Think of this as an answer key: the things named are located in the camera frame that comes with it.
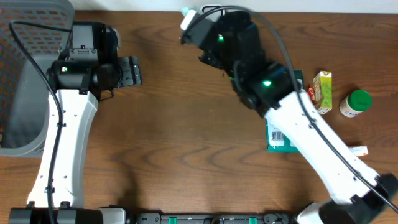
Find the green tea carton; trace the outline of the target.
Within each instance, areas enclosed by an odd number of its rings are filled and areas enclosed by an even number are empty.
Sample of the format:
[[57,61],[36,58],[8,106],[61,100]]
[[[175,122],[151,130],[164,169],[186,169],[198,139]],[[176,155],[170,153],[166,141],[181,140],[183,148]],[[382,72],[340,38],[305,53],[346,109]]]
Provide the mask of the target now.
[[315,107],[319,114],[332,110],[332,73],[320,71],[313,79]]

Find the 3M gloves package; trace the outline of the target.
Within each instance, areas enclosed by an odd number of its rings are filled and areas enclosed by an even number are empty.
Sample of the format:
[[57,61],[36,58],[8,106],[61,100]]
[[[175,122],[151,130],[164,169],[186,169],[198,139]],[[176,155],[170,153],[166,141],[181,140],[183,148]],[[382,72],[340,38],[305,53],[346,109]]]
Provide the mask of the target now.
[[282,131],[266,120],[267,151],[278,153],[299,153],[299,150]]

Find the green lid white jar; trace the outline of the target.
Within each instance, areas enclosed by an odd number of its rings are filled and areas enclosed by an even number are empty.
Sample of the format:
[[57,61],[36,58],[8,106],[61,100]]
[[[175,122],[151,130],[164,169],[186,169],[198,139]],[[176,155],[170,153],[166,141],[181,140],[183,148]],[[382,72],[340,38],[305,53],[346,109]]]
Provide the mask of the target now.
[[342,115],[348,118],[357,117],[360,113],[368,110],[373,103],[371,95],[362,89],[350,93],[339,105]]

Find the small orange box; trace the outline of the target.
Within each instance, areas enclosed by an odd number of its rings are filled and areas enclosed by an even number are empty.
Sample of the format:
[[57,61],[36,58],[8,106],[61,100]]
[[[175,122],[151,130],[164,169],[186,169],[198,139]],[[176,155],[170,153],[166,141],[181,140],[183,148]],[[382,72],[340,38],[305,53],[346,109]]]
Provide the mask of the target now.
[[367,146],[353,146],[353,147],[349,147],[349,150],[357,157],[368,155],[368,147]]

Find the light green tissue pack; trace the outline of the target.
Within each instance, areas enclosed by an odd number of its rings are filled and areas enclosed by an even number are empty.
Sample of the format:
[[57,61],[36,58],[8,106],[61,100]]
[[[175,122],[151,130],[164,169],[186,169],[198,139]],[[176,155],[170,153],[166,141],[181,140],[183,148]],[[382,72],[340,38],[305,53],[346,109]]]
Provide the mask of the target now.
[[183,7],[181,8],[180,12],[182,13],[183,16],[187,16],[188,13],[194,9],[195,9],[194,7]]

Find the red sachet stick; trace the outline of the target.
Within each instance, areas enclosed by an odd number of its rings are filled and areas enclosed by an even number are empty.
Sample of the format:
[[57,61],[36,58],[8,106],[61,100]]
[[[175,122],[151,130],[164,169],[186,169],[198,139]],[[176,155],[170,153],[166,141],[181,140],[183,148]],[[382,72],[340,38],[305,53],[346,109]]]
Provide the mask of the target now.
[[313,85],[309,85],[307,93],[311,99],[311,102],[315,104],[315,91],[313,89]]

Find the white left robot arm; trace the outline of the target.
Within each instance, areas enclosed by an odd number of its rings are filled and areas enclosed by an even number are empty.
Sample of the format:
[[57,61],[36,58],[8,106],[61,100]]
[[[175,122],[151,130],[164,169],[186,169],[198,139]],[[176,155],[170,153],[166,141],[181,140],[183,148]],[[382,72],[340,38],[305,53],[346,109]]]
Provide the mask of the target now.
[[49,118],[35,184],[10,223],[134,223],[128,209],[84,207],[83,169],[93,118],[103,91],[140,85],[137,57],[119,57],[119,36],[101,22],[75,21],[72,37],[47,70],[38,69],[49,91]]

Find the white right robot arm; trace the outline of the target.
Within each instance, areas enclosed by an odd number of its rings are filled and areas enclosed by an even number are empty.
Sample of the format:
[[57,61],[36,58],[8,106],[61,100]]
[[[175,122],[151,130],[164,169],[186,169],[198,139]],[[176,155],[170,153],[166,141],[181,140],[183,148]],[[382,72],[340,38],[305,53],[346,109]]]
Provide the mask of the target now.
[[256,21],[263,16],[239,6],[210,12],[185,9],[182,44],[202,50],[200,61],[224,70],[241,102],[288,137],[323,181],[329,201],[311,203],[296,223],[370,223],[397,193],[397,178],[378,174],[355,156],[316,111],[300,86],[283,40],[269,21],[285,63],[268,59]]

